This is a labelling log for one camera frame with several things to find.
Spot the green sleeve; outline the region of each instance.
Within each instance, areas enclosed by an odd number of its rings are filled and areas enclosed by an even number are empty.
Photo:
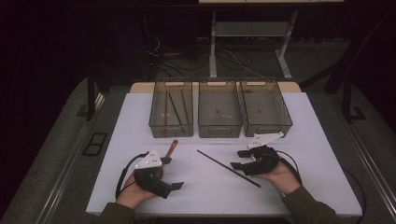
[[[333,209],[325,203],[317,202],[304,187],[298,188],[282,201],[289,208],[296,224],[342,223]]]
[[[133,209],[117,203],[108,203],[97,219],[96,224],[130,224],[133,217]]]

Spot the black stick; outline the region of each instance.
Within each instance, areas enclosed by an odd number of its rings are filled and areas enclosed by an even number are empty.
[[[198,151],[199,153],[201,153],[202,155],[208,157],[210,160],[215,161],[217,164],[221,165],[222,167],[226,168],[227,170],[229,170],[229,171],[233,172],[234,174],[239,175],[240,177],[246,179],[248,182],[250,182],[251,184],[255,185],[256,187],[258,187],[258,188],[261,188],[261,187],[262,187],[262,186],[259,185],[258,183],[252,181],[251,179],[248,179],[248,178],[245,177],[244,175],[240,175],[240,174],[237,173],[235,170],[229,168],[228,166],[224,165],[223,163],[221,163],[221,162],[219,162],[219,161],[216,161],[215,159],[209,157],[209,156],[206,155],[204,152],[202,152],[202,151],[200,151],[200,150],[197,150],[197,151]]]

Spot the clear plastic bin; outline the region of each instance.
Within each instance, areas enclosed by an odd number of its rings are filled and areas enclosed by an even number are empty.
[[[279,132],[286,136],[293,123],[277,81],[272,77],[241,77],[239,87],[245,136]]]
[[[193,136],[192,79],[157,78],[148,125],[155,138]]]
[[[201,138],[237,138],[242,129],[236,78],[199,80],[198,127]]]

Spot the gray floor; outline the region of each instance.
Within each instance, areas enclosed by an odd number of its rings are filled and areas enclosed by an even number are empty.
[[[280,42],[273,40],[227,40],[217,44],[218,76],[239,77],[276,76],[282,80],[274,49]],[[348,46],[345,40],[290,42],[286,53],[293,81],[301,82],[335,63]],[[167,49],[166,60],[160,65],[158,76],[208,77],[208,45],[202,39],[203,50],[197,60],[175,55],[175,49]],[[236,63],[230,51],[246,69]],[[358,106],[367,120],[345,122],[341,116],[341,92],[328,95],[323,91],[326,78],[304,89],[314,107],[318,119],[341,166],[347,170],[351,187],[361,205],[366,204],[366,213],[361,223],[395,223],[384,202],[383,193],[361,158],[361,148],[372,157],[380,174],[391,189],[396,189],[393,171],[396,165],[396,136],[364,95],[353,90],[352,105]],[[114,87],[98,102],[98,111],[92,121],[81,116],[87,104],[86,83],[81,82],[70,95],[64,111],[55,123],[29,174],[21,184],[17,195],[1,223],[92,223],[96,216],[85,213],[92,188],[111,139],[120,108],[128,87]],[[81,155],[93,133],[108,133],[106,145],[97,157]],[[345,218],[346,223],[355,223],[357,217]],[[187,223],[190,220],[161,219],[158,223]],[[241,219],[240,223],[256,223],[257,219]]]

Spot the white table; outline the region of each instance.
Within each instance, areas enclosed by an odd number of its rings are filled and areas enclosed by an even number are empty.
[[[298,163],[304,186],[341,217],[361,216],[361,207],[335,158],[305,93],[283,93],[293,126],[285,138],[269,144],[289,153]],[[97,177],[87,213],[99,215],[115,201],[120,173],[135,155],[157,148],[165,155],[173,138],[154,139],[149,128],[152,93],[127,94]],[[182,189],[167,199],[148,200],[138,217],[287,217],[289,210],[266,181],[254,178],[257,188],[197,152],[197,149],[231,167],[236,151],[247,148],[250,138],[241,133],[234,139],[198,137],[197,100],[194,94],[194,136],[178,138],[172,162],[164,167],[163,181],[184,181]]]

